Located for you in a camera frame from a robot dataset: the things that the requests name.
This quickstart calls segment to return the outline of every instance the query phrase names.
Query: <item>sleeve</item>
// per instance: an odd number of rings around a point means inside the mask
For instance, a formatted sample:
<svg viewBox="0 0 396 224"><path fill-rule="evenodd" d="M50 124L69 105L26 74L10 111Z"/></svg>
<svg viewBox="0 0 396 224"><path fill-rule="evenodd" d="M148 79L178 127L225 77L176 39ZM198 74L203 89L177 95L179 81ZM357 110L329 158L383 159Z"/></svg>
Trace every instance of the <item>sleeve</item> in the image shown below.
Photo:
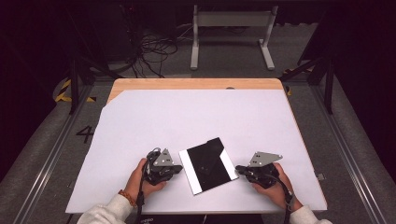
<svg viewBox="0 0 396 224"><path fill-rule="evenodd" d="M332 224L329 220L318 220L308 206L291 213L290 224Z"/></svg>
<svg viewBox="0 0 396 224"><path fill-rule="evenodd" d="M78 224L114 223L123 224L132 213L133 207L123 196L117 194L108 205L97 204L79 218Z"/></svg>

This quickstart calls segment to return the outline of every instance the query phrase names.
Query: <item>bracelet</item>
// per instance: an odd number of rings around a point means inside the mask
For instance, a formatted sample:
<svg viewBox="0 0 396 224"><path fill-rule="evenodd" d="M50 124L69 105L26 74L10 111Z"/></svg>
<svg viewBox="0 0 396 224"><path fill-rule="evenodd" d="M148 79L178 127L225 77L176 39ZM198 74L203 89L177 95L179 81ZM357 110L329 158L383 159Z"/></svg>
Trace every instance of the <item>bracelet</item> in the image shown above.
<svg viewBox="0 0 396 224"><path fill-rule="evenodd" d="M132 207L134 207L134 208L137 207L136 202L132 199L132 197L131 197L131 195L129 195L129 193L127 193L127 192L123 191L122 189L120 189L119 195L124 196L124 197L129 201L129 204L130 204Z"/></svg>

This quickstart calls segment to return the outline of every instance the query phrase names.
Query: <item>gray carpet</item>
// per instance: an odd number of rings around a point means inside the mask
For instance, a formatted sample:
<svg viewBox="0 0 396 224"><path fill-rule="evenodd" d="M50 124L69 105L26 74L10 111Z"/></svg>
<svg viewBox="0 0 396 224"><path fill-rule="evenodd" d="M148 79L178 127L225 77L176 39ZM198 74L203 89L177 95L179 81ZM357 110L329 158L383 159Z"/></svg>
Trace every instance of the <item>gray carpet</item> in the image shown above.
<svg viewBox="0 0 396 224"><path fill-rule="evenodd" d="M275 71L268 71L258 45L261 30L247 29L242 34L232 34L224 30L208 30L200 38L200 61L196 71L190 70L191 41L178 44L176 54L170 55L163 63L161 71L166 77L279 77L283 70L296 66L315 25L275 27L270 39ZM152 67L160 70L158 64ZM155 77L147 68L144 72ZM123 73L132 77L132 71ZM373 223L361 196L356 190L345 163L340 147L326 120L325 114L314 97L311 87L300 82L301 75L287 84L291 88L290 106L302 133L309 156L315 170L324 174L320 180L329 210L319 213L319 218L327 218L333 223ZM76 223L77 215L64 213L79 169L89 150L90 141L84 143L85 136L76 135L87 126L96 126L101 109L106 104L111 90L111 81L97 81L90 92L96 97L95 103L85 103L75 124L72 126L63 153L42 192L29 223ZM375 154L359 120L353 112L341 87L335 80L333 94L333 117L335 118L362 173L366 177L372 193L388 223L396 223L393 208L396 205L394 182ZM8 175L0 184L0 223L12 223L23 201L35 182L42 165L48 157L57 134L68 118L70 103L60 102L37 129L25 149L14 163ZM282 223L283 214L263 215L265 223Z"/></svg>

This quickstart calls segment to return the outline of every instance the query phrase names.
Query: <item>person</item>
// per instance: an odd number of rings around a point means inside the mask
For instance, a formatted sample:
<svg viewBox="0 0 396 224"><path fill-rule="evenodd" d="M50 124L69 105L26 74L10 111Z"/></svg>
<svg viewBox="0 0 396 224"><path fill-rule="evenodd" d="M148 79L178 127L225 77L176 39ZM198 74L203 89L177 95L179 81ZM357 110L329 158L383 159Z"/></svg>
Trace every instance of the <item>person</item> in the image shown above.
<svg viewBox="0 0 396 224"><path fill-rule="evenodd" d="M142 159L136 169L131 173L131 176L125 186L124 190L121 190L116 194L113 199L107 205L97 204L87 212L85 212L80 219L78 224L86 223L114 223L123 224L125 219L133 212L136 213L136 197L139 191L140 179L142 177L142 169L147 159ZM282 166L279 163L274 162L274 166L279 171L279 179L286 185L288 190L293 192L292 185L288 176L283 171ZM251 184L252 187L257 190L261 195L268 197L277 206L286 209L285 194L282 186L276 183L269 189L264 189L258 184ZM161 182L156 186L150 185L149 182L144 181L142 190L144 197L147 198L150 194L163 189L166 186L166 182ZM318 220L310 208L303 205L297 198L294 200L294 204L290 208L290 223L291 224L331 224L327 219Z"/></svg>

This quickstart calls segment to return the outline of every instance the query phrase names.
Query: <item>floor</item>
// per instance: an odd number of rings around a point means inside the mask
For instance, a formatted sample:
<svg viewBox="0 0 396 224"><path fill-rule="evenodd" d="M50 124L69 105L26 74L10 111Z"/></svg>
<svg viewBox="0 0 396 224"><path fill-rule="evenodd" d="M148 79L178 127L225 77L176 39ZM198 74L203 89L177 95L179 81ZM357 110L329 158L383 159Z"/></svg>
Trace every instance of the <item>floor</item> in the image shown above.
<svg viewBox="0 0 396 224"><path fill-rule="evenodd" d="M262 30L256 28L201 32L196 71L190 70L191 35L184 34L177 52L151 68L165 78L280 77L285 69L297 66L315 28L315 24L274 28L269 43L274 71L266 69L257 42ZM146 58L163 56L147 53ZM156 77L144 64L136 68L139 77ZM131 69L121 75L135 77ZM333 223L396 223L396 199L389 197L396 192L395 183L376 156L339 83L335 80L333 115L329 115L322 103L323 83L309 86L304 78L304 74L299 75L284 86L290 88L290 106L328 203L328 210L317 213L318 218ZM0 223L77 223L79 215L64 210L92 140L82 134L88 127L94 132L112 82L97 75L93 86L81 86L81 95L96 100L81 104L73 116L68 114L70 102L58 102L0 184ZM61 81L54 90L54 97L63 84ZM265 223L280 223L283 214L262 218Z"/></svg>

